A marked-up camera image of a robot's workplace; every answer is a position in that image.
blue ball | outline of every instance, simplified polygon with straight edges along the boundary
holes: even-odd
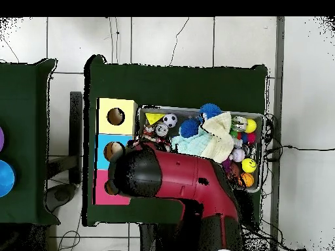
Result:
[[[243,143],[247,143],[248,142],[248,134],[247,133],[242,133],[241,140],[243,141]]]
[[[206,113],[207,119],[210,119],[214,116],[218,116],[221,113],[221,109],[212,103],[207,103],[200,108],[201,113]]]
[[[200,125],[199,121],[193,118],[185,120],[181,124],[179,133],[183,138],[193,137],[198,134],[199,125]]]

gray plastic tray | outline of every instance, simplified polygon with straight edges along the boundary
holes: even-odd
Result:
[[[188,109],[188,108],[176,108],[176,107],[163,107],[163,106],[147,106],[142,105],[137,109],[137,119],[138,124],[136,125],[135,129],[135,135],[139,136],[139,134],[143,133],[143,128],[146,122],[145,113],[146,112],[152,112],[152,113],[158,113],[158,114],[169,114],[173,113],[177,116],[178,122],[174,128],[169,129],[169,136],[170,138],[174,136],[179,135],[179,128],[181,124],[189,119],[190,117],[196,117],[200,114],[199,109]],[[243,116],[245,118],[253,119],[256,124],[256,163],[257,168],[253,172],[253,176],[255,179],[254,184],[247,188],[248,192],[255,193],[259,191],[261,186],[261,180],[262,180],[262,167],[264,163],[264,147],[265,142],[263,139],[263,134],[265,134],[266,126],[265,126],[265,117],[262,114],[253,114],[248,112],[230,112],[232,117],[234,116]]]

white ball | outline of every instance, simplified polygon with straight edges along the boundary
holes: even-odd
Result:
[[[163,117],[163,122],[169,127],[173,128],[177,124],[177,117],[175,114],[167,114]]]

pink ball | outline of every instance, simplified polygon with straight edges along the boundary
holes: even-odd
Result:
[[[256,141],[256,133],[255,132],[249,133],[247,136],[248,136],[248,142],[249,143],[254,143]]]

green tablecloth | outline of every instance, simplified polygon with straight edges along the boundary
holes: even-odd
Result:
[[[44,208],[48,75],[56,60],[35,65],[0,63],[0,159],[14,167],[16,183],[0,197],[0,222],[58,224]]]
[[[85,66],[84,90],[84,221],[177,223],[182,206],[167,199],[134,198],[128,206],[93,205],[96,99],[132,99],[138,105],[162,105],[199,109],[214,103],[222,110],[264,114],[267,69],[231,67],[189,68],[144,65],[110,65],[92,56]],[[260,215],[260,192],[253,193],[256,221]]]

